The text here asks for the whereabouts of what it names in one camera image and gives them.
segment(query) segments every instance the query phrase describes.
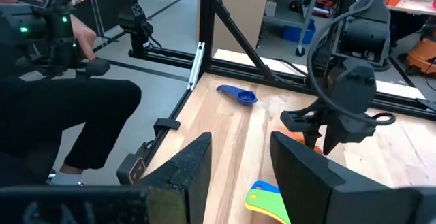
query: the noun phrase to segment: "wheel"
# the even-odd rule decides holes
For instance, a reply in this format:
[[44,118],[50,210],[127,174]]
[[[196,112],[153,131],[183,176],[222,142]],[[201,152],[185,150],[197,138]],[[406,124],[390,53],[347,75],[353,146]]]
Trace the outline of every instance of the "wheel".
[[399,54],[399,55],[397,56],[397,59],[398,59],[400,62],[404,63],[404,62],[406,62],[406,60],[407,60],[407,56],[408,56],[408,55],[409,55],[409,54],[407,54],[407,53]]
[[302,57],[306,54],[306,50],[304,48],[301,48],[301,52],[299,51],[299,49],[295,49],[295,55],[298,57]]
[[410,66],[406,69],[406,74],[410,76],[415,76],[421,73],[421,70],[415,66]]

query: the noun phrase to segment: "black pants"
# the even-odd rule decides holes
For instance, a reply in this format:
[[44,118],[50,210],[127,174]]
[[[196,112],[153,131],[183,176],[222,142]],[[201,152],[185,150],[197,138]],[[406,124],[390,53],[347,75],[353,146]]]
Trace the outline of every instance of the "black pants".
[[425,16],[414,16],[405,12],[390,12],[390,41],[394,43],[416,31],[425,23]]
[[0,79],[0,93],[0,152],[22,159],[35,145],[59,146],[63,130],[85,123],[65,159],[80,169],[104,166],[141,100],[134,83],[104,79]]

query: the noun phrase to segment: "wooden table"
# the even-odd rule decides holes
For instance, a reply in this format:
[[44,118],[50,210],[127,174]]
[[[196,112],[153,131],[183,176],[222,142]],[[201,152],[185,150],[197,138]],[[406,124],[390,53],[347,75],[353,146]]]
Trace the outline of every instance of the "wooden table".
[[433,0],[401,0],[396,6],[386,7],[389,10],[407,12],[410,14],[424,14],[436,16],[436,9],[432,6]]
[[[259,101],[251,108],[242,107],[215,90],[221,84],[252,90]],[[410,91],[409,87],[395,86]],[[213,137],[213,163],[204,223],[277,224],[266,215],[247,210],[245,195],[257,180],[277,183],[269,140],[270,133],[283,126],[280,113],[303,108],[315,99],[302,93],[204,74],[177,118],[181,122],[179,130],[168,133],[146,174],[202,132],[209,131]],[[321,146],[323,141],[320,138],[317,145]],[[363,143],[341,144],[328,157],[391,187],[436,185],[435,142],[434,122],[398,115],[395,124],[378,127],[375,135]]]
[[[228,51],[228,50],[218,50],[215,53],[214,57],[217,59],[232,61],[235,63],[250,65],[250,66],[254,67],[253,62],[246,54],[236,53],[236,52],[232,52],[232,51]],[[271,70],[280,71],[280,72],[285,73],[285,74],[294,74],[294,75],[302,76],[302,74],[295,71],[295,69],[293,69],[291,66],[289,66],[286,63],[283,63],[281,61],[272,60],[272,59],[262,58],[262,57],[261,57],[261,59]],[[307,72],[306,66],[298,65],[298,64],[294,64],[294,65],[298,69],[301,69],[302,71]],[[417,88],[412,88],[409,86],[401,86],[398,84],[391,84],[389,82],[377,81],[377,91],[382,92],[382,93],[391,94],[391,95],[404,96],[404,97],[408,97],[408,98],[425,99],[424,95]]]

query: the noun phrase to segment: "blue bin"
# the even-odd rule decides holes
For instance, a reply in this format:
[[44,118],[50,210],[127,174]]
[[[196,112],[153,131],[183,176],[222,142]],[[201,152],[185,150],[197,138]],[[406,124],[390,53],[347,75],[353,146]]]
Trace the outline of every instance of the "blue bin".
[[[302,39],[303,44],[310,44],[316,33],[315,20],[311,19],[307,27],[305,37]],[[301,28],[285,26],[283,30],[283,39],[298,43],[300,40]]]

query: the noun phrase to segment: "black bracket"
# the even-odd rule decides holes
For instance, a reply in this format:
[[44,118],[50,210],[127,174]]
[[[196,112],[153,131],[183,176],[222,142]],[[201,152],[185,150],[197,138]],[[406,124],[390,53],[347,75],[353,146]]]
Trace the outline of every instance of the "black bracket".
[[153,129],[155,130],[156,136],[162,129],[178,130],[179,127],[180,127],[180,122],[169,118],[158,118],[156,120],[155,125],[153,125]]
[[424,105],[426,108],[436,112],[436,102],[420,98],[416,98],[416,101]]

